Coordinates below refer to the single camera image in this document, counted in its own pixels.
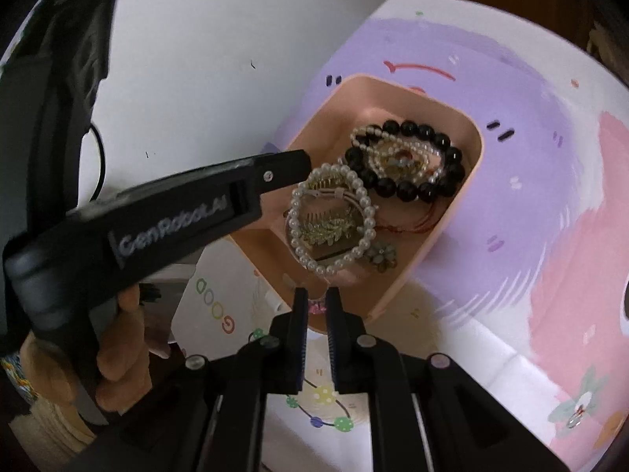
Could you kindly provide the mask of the left hand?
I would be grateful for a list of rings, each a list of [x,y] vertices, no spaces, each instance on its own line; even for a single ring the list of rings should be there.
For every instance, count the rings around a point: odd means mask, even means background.
[[[167,346],[145,335],[141,289],[135,286],[117,296],[121,313],[103,333],[96,363],[102,382],[96,388],[97,405],[106,412],[123,413],[146,395],[153,383],[149,354],[168,357]],[[76,415],[74,406],[78,379],[74,372],[44,350],[33,335],[20,349],[24,375],[37,394],[61,408],[63,415]]]

